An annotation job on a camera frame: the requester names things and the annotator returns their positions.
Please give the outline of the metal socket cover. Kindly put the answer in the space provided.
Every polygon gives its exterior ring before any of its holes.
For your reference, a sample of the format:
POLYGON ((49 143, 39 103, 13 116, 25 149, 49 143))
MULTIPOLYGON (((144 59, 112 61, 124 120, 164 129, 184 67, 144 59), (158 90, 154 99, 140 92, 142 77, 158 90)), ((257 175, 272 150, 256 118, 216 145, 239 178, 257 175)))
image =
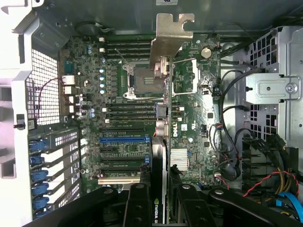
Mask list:
POLYGON ((191 95, 197 92, 200 73, 196 58, 189 58, 173 62, 175 66, 175 94, 191 95))

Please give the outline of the green motherboard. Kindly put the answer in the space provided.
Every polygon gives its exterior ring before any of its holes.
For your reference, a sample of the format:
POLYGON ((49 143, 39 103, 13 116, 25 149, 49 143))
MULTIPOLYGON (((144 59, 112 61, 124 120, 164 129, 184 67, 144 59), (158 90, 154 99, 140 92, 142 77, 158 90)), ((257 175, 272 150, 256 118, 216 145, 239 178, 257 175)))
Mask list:
MULTIPOLYGON (((84 192, 91 192, 101 186, 121 189, 123 184, 99 185, 99 178, 140 177, 140 171, 108 172, 101 163, 109 160, 143 160, 152 158, 151 142, 100 143, 100 137, 152 137, 155 136, 156 122, 116 122, 105 124, 106 104, 156 103, 163 100, 131 101, 122 97, 126 91, 126 73, 122 72, 123 60, 108 60, 108 40, 154 39, 153 35, 122 35, 92 37, 76 36, 63 48, 60 56, 64 61, 63 79, 75 77, 75 83, 65 90, 70 99, 70 116, 81 130, 81 144, 84 153, 81 160, 81 179, 84 192), (145 128, 143 132, 99 132, 104 128, 145 128), (113 148, 113 152, 101 153, 101 148, 113 148)), ((214 182, 213 170, 218 155, 214 143, 220 144, 220 126, 217 100, 221 95, 220 83, 220 38, 217 35, 196 34, 191 41, 182 44, 173 62, 196 58, 200 73, 197 92, 191 95, 176 95, 175 66, 173 65, 173 91, 171 109, 172 148, 186 148, 189 160, 187 171, 181 172, 184 182, 199 186, 214 182), (201 50, 212 51, 209 59, 201 57, 201 50)))

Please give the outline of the CPU socket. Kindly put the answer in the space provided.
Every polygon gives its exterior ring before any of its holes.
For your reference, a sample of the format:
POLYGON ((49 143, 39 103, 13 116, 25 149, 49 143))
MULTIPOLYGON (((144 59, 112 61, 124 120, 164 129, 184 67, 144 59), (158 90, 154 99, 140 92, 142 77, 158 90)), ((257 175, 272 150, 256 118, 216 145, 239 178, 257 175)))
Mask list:
POLYGON ((175 96, 169 75, 155 76, 146 61, 133 61, 122 66, 126 73, 126 91, 122 97, 131 101, 164 100, 175 96))

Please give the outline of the black RAM slot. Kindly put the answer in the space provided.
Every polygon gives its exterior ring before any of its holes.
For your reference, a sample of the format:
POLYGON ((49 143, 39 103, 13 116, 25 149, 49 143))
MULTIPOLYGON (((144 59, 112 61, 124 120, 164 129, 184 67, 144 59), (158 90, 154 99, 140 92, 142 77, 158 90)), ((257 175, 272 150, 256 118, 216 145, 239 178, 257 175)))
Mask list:
MULTIPOLYGON (((123 58, 128 61, 135 59, 149 59, 150 56, 149 55, 123 55, 123 58)), ((112 56, 107 56, 107 59, 117 61, 117 60, 122 60, 122 57, 119 55, 112 55, 112 56)))
POLYGON ((156 122, 156 119, 120 119, 120 120, 112 120, 105 119, 105 124, 116 123, 116 122, 156 122))
MULTIPOLYGON (((142 54, 142 55, 149 55, 149 50, 118 50, 122 55, 136 55, 136 54, 142 54)), ((108 51, 107 55, 114 55, 118 54, 116 50, 108 51)))
POLYGON ((151 39, 142 39, 142 40, 108 40, 107 45, 150 45, 151 39))
POLYGON ((114 45, 114 46, 107 46, 108 50, 149 50, 151 48, 150 45, 114 45))
POLYGON ((107 119, 149 119, 149 118, 157 118, 155 114, 147 113, 147 114, 138 114, 138 113, 107 113, 106 114, 107 119))
POLYGON ((153 108, 155 103, 126 103, 126 104, 106 104, 109 109, 118 108, 153 108))
POLYGON ((124 109, 107 109, 107 114, 126 114, 126 113, 140 113, 140 114, 156 114, 153 108, 124 108, 124 109))

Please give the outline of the blue expansion slot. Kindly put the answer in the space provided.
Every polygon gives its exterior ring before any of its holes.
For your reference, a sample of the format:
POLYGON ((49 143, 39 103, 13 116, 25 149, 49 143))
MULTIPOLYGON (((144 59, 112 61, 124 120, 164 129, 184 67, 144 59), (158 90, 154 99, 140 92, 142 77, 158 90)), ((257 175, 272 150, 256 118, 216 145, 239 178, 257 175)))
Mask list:
POLYGON ((144 136, 144 137, 100 137, 99 142, 100 143, 131 143, 131 142, 149 143, 150 137, 148 137, 148 136, 144 136))

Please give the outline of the black open PC case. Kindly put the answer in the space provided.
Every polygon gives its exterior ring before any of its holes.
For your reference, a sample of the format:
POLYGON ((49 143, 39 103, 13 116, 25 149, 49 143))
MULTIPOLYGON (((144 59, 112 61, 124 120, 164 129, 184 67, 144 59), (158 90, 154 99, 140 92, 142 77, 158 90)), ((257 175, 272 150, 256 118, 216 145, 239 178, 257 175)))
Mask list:
POLYGON ((204 192, 221 186, 286 209, 291 218, 297 212, 303 223, 303 148, 288 146, 277 134, 277 104, 246 100, 252 91, 246 78, 266 72, 249 63, 250 45, 274 28, 303 26, 303 0, 178 0, 174 6, 156 6, 156 0, 0 0, 0 227, 23 227, 36 213, 90 193, 82 189, 84 147, 65 92, 75 77, 62 78, 67 42, 76 36, 155 39, 159 13, 172 14, 175 22, 180 14, 194 14, 185 31, 220 38, 220 144, 212 145, 218 161, 213 184, 193 185, 204 192), (45 148, 30 152, 32 140, 46 140, 45 148), (45 162, 31 166, 35 155, 45 162), (241 175, 223 178, 222 168, 237 160, 241 175), (47 178, 33 182, 36 170, 47 170, 47 178), (47 192, 33 196, 31 189, 41 183, 49 184, 47 192), (39 197, 49 202, 33 210, 39 197))

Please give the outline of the silver chipset heatsink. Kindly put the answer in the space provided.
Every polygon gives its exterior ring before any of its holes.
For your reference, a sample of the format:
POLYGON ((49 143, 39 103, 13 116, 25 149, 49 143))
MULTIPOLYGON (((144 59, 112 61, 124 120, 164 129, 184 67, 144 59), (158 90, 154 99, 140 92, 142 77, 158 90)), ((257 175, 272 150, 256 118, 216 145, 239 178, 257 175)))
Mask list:
POLYGON ((176 165, 179 171, 187 171, 189 160, 186 148, 172 148, 170 152, 170 166, 176 165))

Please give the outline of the thin metal locking lever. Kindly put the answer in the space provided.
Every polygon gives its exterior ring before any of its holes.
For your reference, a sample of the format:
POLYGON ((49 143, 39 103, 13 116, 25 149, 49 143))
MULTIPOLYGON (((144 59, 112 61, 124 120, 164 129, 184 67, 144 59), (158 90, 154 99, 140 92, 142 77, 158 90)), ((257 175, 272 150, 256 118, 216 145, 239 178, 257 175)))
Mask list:
POLYGON ((129 65, 129 62, 124 58, 124 56, 120 53, 120 51, 119 50, 117 50, 116 48, 115 48, 115 51, 118 53, 118 55, 122 58, 122 60, 127 64, 127 65, 129 65))

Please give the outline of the white expansion slot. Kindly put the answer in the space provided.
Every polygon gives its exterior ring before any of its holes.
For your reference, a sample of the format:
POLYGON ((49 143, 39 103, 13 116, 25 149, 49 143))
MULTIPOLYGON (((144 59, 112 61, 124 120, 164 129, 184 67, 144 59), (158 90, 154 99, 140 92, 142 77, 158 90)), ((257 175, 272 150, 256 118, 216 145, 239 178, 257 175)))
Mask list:
POLYGON ((138 183, 140 182, 140 177, 108 177, 108 178, 99 178, 99 185, 116 185, 116 184, 129 184, 129 183, 138 183))

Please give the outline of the black round speaker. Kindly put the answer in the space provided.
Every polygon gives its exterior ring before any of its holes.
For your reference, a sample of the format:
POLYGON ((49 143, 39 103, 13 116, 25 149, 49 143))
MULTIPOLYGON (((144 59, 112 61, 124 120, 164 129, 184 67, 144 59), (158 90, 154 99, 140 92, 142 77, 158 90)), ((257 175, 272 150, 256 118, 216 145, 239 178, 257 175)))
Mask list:
POLYGON ((239 160, 237 160, 235 165, 228 163, 222 168, 222 177, 229 181, 236 180, 240 175, 241 175, 241 170, 240 170, 239 160))

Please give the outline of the grey metal disk bay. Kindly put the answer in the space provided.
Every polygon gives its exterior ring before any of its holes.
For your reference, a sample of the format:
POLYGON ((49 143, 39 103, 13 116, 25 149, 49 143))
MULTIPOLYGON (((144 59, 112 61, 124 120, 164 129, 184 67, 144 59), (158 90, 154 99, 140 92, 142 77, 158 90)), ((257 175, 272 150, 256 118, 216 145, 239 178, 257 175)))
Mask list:
POLYGON ((252 104, 278 105, 277 134, 303 148, 303 26, 272 29, 250 45, 250 64, 265 69, 246 78, 252 104))

